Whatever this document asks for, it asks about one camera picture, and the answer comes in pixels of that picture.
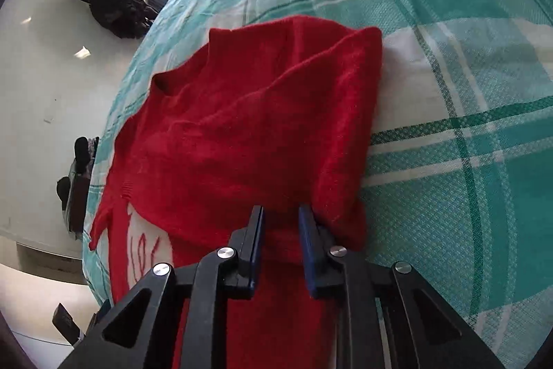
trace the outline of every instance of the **teal checkered fabric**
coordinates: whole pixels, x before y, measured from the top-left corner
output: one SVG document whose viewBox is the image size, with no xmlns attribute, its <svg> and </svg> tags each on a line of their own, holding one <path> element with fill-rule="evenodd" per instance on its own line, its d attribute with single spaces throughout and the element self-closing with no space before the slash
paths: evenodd
<svg viewBox="0 0 553 369">
<path fill-rule="evenodd" d="M 100 140 L 84 233 L 96 296 L 110 296 L 107 236 L 90 252 L 87 231 L 114 139 L 151 76 L 211 27 L 294 14 L 384 35 L 359 192 L 367 258 L 410 261 L 509 369 L 524 367 L 553 326 L 553 0 L 169 0 Z"/>
</svg>

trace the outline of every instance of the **red knit fabric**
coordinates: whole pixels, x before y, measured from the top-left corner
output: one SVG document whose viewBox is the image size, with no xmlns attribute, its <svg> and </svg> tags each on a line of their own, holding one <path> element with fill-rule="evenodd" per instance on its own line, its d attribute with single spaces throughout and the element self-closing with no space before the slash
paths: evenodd
<svg viewBox="0 0 553 369">
<path fill-rule="evenodd" d="M 167 232 L 176 267 L 224 246 L 262 205 L 261 277 L 252 301 L 229 302 L 228 368 L 327 367 L 334 308 L 305 288 L 298 205 L 311 204 L 341 244 L 363 246 L 357 191 L 381 61 L 377 28 L 294 16 L 212 29 L 182 66 L 154 75 L 115 140 L 91 230 L 91 249 L 108 230 L 114 300 L 137 264 L 127 252 L 129 204 Z"/>
</svg>

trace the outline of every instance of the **pile of items on floor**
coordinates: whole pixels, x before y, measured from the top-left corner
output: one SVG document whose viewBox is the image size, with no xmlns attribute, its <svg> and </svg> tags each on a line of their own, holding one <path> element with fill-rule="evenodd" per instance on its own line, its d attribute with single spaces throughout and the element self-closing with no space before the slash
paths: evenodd
<svg viewBox="0 0 553 369">
<path fill-rule="evenodd" d="M 85 221 L 86 200 L 90 176 L 100 138 L 77 138 L 75 141 L 75 159 L 69 174 L 57 181 L 57 195 L 62 201 L 62 213 L 67 230 L 81 239 Z"/>
</svg>

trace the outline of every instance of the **white floor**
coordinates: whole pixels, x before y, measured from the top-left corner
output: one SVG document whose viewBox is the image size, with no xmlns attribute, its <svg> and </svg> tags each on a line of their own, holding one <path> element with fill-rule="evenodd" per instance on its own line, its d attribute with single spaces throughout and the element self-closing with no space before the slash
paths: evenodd
<svg viewBox="0 0 553 369">
<path fill-rule="evenodd" d="M 0 235 L 79 258 L 56 195 L 75 139 L 102 134 L 137 40 L 100 27 L 79 0 L 0 9 Z M 90 53 L 86 58 L 83 49 Z"/>
</svg>

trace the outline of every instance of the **plaid bedsheet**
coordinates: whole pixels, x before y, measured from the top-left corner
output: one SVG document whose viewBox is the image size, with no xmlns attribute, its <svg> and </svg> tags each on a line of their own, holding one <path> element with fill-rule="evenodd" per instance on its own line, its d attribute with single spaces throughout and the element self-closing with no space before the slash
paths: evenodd
<svg viewBox="0 0 553 369">
<path fill-rule="evenodd" d="M 509 369 L 524 367 L 553 326 L 553 0 L 170 0 L 100 140 L 84 233 L 98 300 L 110 296 L 107 237 L 90 252 L 87 231 L 115 136 L 151 76 L 191 56 L 210 27 L 297 13 L 383 31 L 359 193 L 367 258 L 410 261 Z"/>
</svg>

